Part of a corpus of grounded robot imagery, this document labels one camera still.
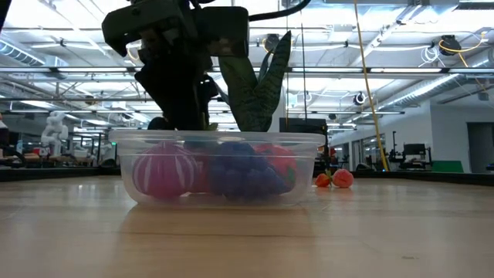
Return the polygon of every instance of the desk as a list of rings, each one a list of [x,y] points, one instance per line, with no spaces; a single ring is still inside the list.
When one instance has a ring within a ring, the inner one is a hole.
[[[118,177],[0,183],[2,277],[492,277],[494,188],[357,179],[291,208],[136,206]]]

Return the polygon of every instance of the monitor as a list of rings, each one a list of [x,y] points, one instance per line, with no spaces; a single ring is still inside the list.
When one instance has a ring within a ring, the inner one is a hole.
[[[327,123],[326,119],[306,120],[300,118],[280,117],[279,132],[314,133],[327,135]]]
[[[405,155],[424,155],[425,144],[405,144],[403,146],[403,153]]]

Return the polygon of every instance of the plastic toy fruit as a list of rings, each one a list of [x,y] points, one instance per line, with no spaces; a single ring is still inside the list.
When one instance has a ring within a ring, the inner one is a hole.
[[[296,160],[295,154],[291,150],[274,144],[258,144],[254,146],[254,149],[257,154],[266,156],[267,161],[282,177],[288,188],[293,189],[295,187]]]
[[[176,198],[198,180],[198,166],[191,153],[169,142],[145,151],[134,162],[136,189],[158,199]]]
[[[266,158],[247,143],[225,142],[209,161],[209,184],[215,195],[257,199],[290,191]]]
[[[331,178],[326,174],[319,174],[316,178],[317,187],[328,187],[331,184]]]
[[[333,175],[333,184],[339,188],[349,188],[354,183],[354,176],[348,170],[339,169]]]

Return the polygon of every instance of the green panel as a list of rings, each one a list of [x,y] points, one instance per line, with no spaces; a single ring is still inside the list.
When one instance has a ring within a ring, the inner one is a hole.
[[[434,161],[432,171],[443,173],[463,173],[461,161]]]

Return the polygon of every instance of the blue grapes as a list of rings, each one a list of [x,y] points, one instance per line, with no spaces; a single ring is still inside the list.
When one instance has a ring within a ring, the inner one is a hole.
[[[290,189],[266,158],[256,156],[247,143],[225,142],[217,146],[209,165],[209,184],[215,195],[229,199],[262,199]]]

